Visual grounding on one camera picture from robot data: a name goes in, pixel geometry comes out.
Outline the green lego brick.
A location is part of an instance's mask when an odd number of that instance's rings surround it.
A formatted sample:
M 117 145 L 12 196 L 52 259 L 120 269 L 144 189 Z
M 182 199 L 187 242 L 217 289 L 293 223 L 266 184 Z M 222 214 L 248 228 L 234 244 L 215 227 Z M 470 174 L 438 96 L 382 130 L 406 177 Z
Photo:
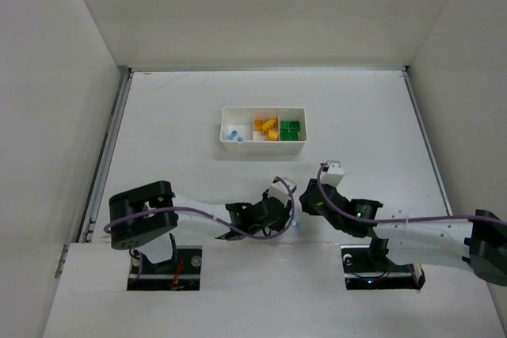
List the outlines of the green lego brick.
M 289 126 L 290 126 L 290 123 L 288 121 L 280 121 L 280 130 L 281 131 L 288 131 Z
M 288 122 L 288 130 L 290 132 L 300 132 L 301 124 L 298 120 L 291 120 Z
M 290 141 L 299 141 L 299 133 L 297 131 L 290 131 L 288 137 Z
M 280 133 L 280 141 L 288 141 L 289 140 L 289 133 L 287 131 L 282 131 Z

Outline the yellow arched lego brick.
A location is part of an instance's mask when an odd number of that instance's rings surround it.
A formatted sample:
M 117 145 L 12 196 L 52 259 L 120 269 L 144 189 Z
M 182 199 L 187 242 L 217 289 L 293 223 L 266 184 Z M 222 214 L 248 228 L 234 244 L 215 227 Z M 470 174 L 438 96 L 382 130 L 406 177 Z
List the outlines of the yellow arched lego brick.
M 274 129 L 277 125 L 277 119 L 269 119 L 262 124 L 262 131 L 265 134 L 267 131 Z

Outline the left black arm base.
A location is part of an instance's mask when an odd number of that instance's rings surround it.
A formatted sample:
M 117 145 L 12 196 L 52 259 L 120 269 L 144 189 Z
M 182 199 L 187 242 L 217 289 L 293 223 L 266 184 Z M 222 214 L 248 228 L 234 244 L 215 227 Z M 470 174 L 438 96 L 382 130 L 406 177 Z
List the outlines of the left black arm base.
M 198 291 L 203 247 L 165 234 L 129 251 L 128 291 Z

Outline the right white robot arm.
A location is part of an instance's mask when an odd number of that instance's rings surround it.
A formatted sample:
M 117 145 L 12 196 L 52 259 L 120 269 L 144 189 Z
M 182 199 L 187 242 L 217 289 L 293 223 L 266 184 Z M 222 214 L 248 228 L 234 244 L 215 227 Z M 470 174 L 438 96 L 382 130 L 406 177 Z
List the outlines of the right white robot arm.
M 431 264 L 463 269 L 487 283 L 506 285 L 506 223 L 490 211 L 382 220 L 376 216 L 381 202 L 346 199 L 334 186 L 315 178 L 299 201 L 304 213 L 323 217 L 335 230 L 368 238 L 370 259 L 380 271 L 388 264 Z

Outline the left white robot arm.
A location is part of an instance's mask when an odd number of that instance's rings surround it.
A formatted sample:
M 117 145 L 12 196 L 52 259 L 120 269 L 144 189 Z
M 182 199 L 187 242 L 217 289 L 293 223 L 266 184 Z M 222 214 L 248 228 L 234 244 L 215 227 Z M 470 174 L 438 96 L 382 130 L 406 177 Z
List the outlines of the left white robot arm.
M 209 204 L 177 195 L 166 180 L 109 199 L 104 232 L 115 250 L 136 250 L 152 264 L 172 260 L 180 236 L 201 234 L 221 241 L 258 241 L 284 234 L 295 219 L 296 183 L 275 177 L 256 203 Z

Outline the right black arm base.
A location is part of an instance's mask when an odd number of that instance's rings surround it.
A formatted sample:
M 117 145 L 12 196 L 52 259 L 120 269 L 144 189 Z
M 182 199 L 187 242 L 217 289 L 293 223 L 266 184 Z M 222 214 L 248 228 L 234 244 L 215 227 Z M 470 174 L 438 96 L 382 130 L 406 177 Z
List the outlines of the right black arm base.
M 387 240 L 367 245 L 342 245 L 341 260 L 347 291 L 419 291 L 425 273 L 416 264 L 398 265 L 387 258 Z

